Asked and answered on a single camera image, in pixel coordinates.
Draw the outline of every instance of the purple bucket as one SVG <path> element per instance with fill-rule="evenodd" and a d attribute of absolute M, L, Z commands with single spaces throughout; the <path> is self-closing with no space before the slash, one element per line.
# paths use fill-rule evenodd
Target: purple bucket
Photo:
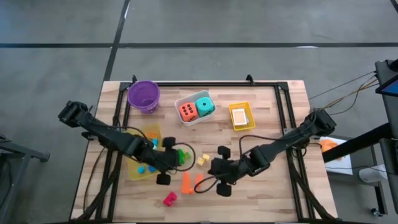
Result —
<path fill-rule="evenodd" d="M 159 105 L 159 97 L 159 87 L 149 80 L 136 82 L 127 93 L 130 105 L 142 113 L 153 113 Z"/>

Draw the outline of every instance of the wooden table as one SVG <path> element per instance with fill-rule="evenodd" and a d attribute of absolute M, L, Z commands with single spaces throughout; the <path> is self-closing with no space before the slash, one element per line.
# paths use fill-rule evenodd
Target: wooden table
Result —
<path fill-rule="evenodd" d="M 288 81 L 296 123 L 300 124 L 310 110 L 303 81 Z M 99 98 L 96 117 L 107 124 L 112 124 L 112 117 L 118 97 L 119 82 L 104 82 Z M 159 123 L 162 136 L 175 136 L 179 142 L 193 146 L 198 155 L 216 155 L 217 147 L 227 146 L 232 158 L 238 158 L 238 139 L 244 134 L 279 137 L 279 114 L 275 101 L 275 91 L 269 87 L 161 87 L 160 108 L 154 114 L 141 114 L 131 108 L 129 126 L 139 128 L 149 123 Z M 200 90 L 208 90 L 215 101 L 217 110 L 213 118 L 202 123 L 185 127 L 178 119 L 174 102 Z M 228 105 L 242 101 L 250 102 L 256 128 L 251 131 L 236 132 L 229 117 Z M 287 122 L 287 110 L 284 110 Z M 120 119 L 123 119 L 122 107 Z M 265 140 L 247 138 L 243 149 L 267 143 Z M 72 218 L 83 212 L 83 196 L 93 164 L 102 147 L 96 141 L 88 145 L 85 163 L 81 174 Z M 103 175 L 105 154 L 100 160 L 88 191 L 87 204 L 98 193 Z M 118 196 L 114 211 L 114 222 L 292 222 L 297 221 L 292 188 L 287 168 L 286 153 L 280 153 L 271 167 L 263 173 L 245 176 L 232 188 L 232 196 L 221 197 L 215 188 L 205 194 L 182 195 L 180 193 L 182 173 L 172 176 L 169 186 L 157 185 L 155 177 L 131 181 L 128 177 L 127 160 L 122 162 Z M 320 203 L 337 216 L 331 194 L 329 180 L 324 167 L 319 146 L 310 144 L 304 157 L 310 188 Z M 206 174 L 206 169 L 194 166 L 190 170 L 194 179 L 199 173 Z M 170 191 L 177 194 L 177 201 L 172 207 L 165 207 L 163 199 Z M 306 212 L 303 193 L 300 191 L 302 207 Z M 108 210 L 109 196 L 105 198 L 104 213 Z"/>

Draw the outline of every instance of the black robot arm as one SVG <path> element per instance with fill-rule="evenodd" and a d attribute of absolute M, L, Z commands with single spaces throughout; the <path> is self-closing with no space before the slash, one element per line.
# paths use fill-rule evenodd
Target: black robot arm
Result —
<path fill-rule="evenodd" d="M 255 176 L 269 168 L 278 153 L 291 147 L 304 147 L 313 135 L 325 136 L 335 130 L 336 123 L 325 110 L 311 112 L 304 122 L 285 136 L 271 144 L 256 146 L 240 156 L 239 160 L 229 160 L 230 150 L 225 146 L 218 148 L 218 154 L 223 158 L 214 158 L 211 161 L 209 174 L 221 181 L 217 185 L 217 193 L 228 197 L 231 195 L 231 186 L 245 175 Z"/>
<path fill-rule="evenodd" d="M 109 150 L 120 151 L 127 157 L 155 167 L 161 173 L 158 175 L 158 184 L 169 185 L 170 176 L 165 172 L 181 165 L 178 151 L 172 149 L 175 138 L 163 139 L 165 151 L 153 150 L 154 144 L 148 139 L 137 134 L 123 133 L 94 118 L 84 103 L 69 101 L 58 118 L 69 127 L 86 129 L 90 135 L 98 137 L 99 143 Z"/>

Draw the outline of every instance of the yellow tray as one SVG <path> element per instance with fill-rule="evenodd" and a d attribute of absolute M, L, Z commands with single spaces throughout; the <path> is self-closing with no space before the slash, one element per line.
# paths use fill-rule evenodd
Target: yellow tray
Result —
<path fill-rule="evenodd" d="M 157 150 L 164 151 L 164 148 L 161 147 L 161 145 L 162 145 L 162 136 L 160 134 L 160 128 L 159 128 L 158 124 L 148 124 L 148 125 L 140 128 L 140 130 L 142 132 L 144 132 L 144 134 L 150 140 L 152 140 L 150 138 L 151 137 L 150 133 L 156 133 L 156 135 L 157 135 L 156 138 L 158 140 Z M 140 135 L 138 131 L 133 130 L 133 129 L 128 129 L 127 132 L 130 133 L 130 134 L 138 134 L 138 135 Z M 139 163 L 139 162 L 136 162 L 136 161 L 134 161 L 132 159 L 128 159 L 127 160 L 127 164 L 128 164 L 128 168 L 129 168 L 129 177 L 130 177 L 131 180 L 141 180 L 141 179 L 145 179 L 145 178 L 148 178 L 150 176 L 153 176 L 153 175 L 156 175 L 156 174 L 160 173 L 159 171 L 155 171 L 155 172 L 151 173 L 148 170 L 148 165 L 147 164 Z M 138 168 L 140 166 L 145 167 L 145 172 L 143 174 L 138 173 Z"/>
<path fill-rule="evenodd" d="M 256 127 L 256 123 L 254 122 L 253 113 L 251 112 L 249 102 L 234 103 L 234 104 L 229 105 L 228 107 L 229 107 L 229 115 L 231 115 L 231 122 L 232 122 L 232 125 L 234 126 L 235 131 L 242 131 L 242 130 L 247 130 L 247 129 Z M 248 124 L 238 125 L 238 126 L 236 126 L 234 124 L 232 110 L 235 110 L 235 109 L 244 109 L 244 112 L 246 113 L 246 116 L 248 117 L 248 120 L 249 120 Z"/>

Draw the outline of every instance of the gray floor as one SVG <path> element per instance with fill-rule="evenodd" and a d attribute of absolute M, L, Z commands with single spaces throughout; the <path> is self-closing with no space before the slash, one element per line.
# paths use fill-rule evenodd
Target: gray floor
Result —
<path fill-rule="evenodd" d="M 0 2 L 0 43 L 112 42 L 123 0 Z M 388 0 L 177 1 L 132 0 L 121 42 L 393 42 L 398 13 Z M 0 133 L 49 151 L 34 161 L 14 209 L 14 223 L 68 219 L 87 142 L 58 122 L 68 100 L 96 104 L 110 49 L 0 49 Z M 305 80 L 309 96 L 374 70 L 398 48 L 119 49 L 111 80 Z M 366 78 L 311 101 L 323 106 Z M 345 109 L 353 98 L 330 111 Z M 335 134 L 357 136 L 386 122 L 379 95 L 367 90 L 354 108 L 334 117 Z M 339 217 L 395 223 L 370 216 L 370 187 L 331 182 Z"/>

